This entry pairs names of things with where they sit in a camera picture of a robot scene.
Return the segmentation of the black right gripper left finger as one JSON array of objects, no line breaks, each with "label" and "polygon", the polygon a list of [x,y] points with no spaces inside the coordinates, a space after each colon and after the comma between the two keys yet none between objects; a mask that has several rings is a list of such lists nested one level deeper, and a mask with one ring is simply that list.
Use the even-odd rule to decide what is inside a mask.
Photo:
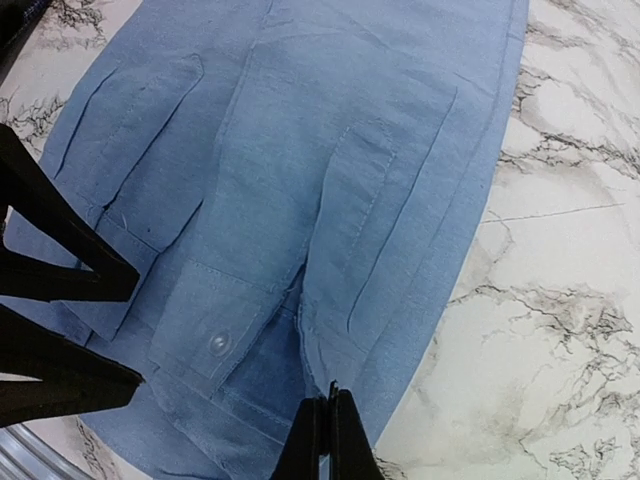
[{"label": "black right gripper left finger", "polygon": [[320,460],[330,447],[329,403],[325,397],[300,402],[271,480],[318,480]]}]

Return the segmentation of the light blue long sleeve shirt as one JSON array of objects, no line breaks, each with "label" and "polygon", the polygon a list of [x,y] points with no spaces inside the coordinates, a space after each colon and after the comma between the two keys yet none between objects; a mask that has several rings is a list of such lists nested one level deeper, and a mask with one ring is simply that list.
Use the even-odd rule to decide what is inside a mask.
[{"label": "light blue long sleeve shirt", "polygon": [[145,1],[41,164],[139,272],[21,302],[147,382],[87,423],[156,479],[265,479],[337,381],[377,438],[484,209],[524,1]]}]

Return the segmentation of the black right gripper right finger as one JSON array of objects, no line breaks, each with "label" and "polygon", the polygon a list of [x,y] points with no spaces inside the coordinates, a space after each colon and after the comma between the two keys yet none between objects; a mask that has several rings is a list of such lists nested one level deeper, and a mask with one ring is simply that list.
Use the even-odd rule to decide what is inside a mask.
[{"label": "black right gripper right finger", "polygon": [[336,381],[329,398],[329,478],[331,480],[384,480],[352,393]]}]

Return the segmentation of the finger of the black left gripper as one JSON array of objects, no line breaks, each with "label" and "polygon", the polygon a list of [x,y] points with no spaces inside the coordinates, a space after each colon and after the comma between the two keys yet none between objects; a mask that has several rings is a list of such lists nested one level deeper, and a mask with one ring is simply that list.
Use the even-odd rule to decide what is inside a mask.
[{"label": "finger of the black left gripper", "polygon": [[1,426],[128,405],[141,374],[1,308]]},{"label": "finger of the black left gripper", "polygon": [[16,133],[1,126],[1,212],[7,208],[55,240],[86,270],[46,263],[1,247],[1,293],[38,301],[130,299],[140,275],[56,190]]}]

